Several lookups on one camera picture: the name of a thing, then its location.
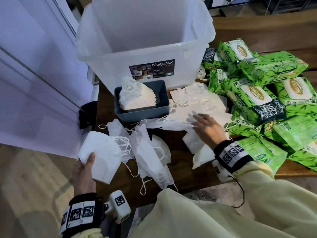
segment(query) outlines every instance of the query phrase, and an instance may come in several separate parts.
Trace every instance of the person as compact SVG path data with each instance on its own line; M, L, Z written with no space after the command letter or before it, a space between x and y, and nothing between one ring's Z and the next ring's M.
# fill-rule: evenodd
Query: person
M195 119L193 129L214 151L219 163L239 180L255 220L242 217L228 205L190 200L165 189L157 195L153 210L130 230L129 238L317 237L316 194L286 180L274 180L272 170L254 161L237 142L227 140L223 128L210 116L199 114ZM70 205L97 197L91 174L93 161L94 154L91 154L85 167L77 163L73 172L74 198ZM63 237L102 237L100 222L67 229Z

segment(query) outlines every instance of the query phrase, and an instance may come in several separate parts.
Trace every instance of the plastic storage box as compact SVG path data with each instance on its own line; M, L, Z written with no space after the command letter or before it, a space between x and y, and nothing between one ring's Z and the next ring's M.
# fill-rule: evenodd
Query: plastic storage box
M145 83L156 95L156 105L146 108L123 110L119 108L119 93L122 87L114 90L114 112L124 123L136 123L143 119L161 118L169 114L170 101L163 80Z
M93 0L76 42L78 58L114 94L125 76L167 89L192 84L215 34L201 0Z

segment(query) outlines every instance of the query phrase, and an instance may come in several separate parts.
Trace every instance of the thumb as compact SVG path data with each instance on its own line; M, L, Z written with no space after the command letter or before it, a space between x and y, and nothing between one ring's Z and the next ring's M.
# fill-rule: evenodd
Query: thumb
M92 168L93 163L95 162L95 157L96 157L95 153L92 152L92 153L89 155L88 159L87 159L87 163L86 163L86 165L85 165L85 168L86 168L86 167L87 167L87 168Z

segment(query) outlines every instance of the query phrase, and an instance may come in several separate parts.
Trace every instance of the person's left hand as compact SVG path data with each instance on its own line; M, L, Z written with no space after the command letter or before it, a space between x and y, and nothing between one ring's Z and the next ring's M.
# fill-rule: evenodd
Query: person's left hand
M93 180L91 168L95 161L95 153L91 153L85 167L78 160L73 170L74 197L86 193L96 193L96 181Z

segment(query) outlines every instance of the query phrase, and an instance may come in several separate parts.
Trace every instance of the wooden floor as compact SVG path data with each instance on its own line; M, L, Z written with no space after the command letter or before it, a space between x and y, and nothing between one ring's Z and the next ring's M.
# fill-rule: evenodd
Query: wooden floor
M59 237L75 161L0 144L0 237Z

